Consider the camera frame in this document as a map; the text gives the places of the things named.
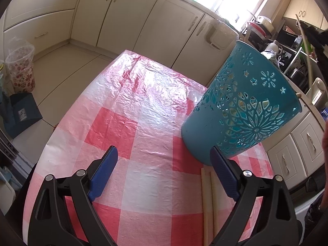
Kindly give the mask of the person's right hand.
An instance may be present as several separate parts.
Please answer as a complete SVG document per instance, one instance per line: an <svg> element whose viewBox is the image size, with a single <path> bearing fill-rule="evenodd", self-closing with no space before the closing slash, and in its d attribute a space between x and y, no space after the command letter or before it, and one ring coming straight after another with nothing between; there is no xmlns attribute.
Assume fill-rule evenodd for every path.
<svg viewBox="0 0 328 246"><path fill-rule="evenodd" d="M323 140L322 140L322 147L325 159L325 188L320 204L320 210L325 211L328 207L328 134L327 134L327 127L325 129Z"/></svg>

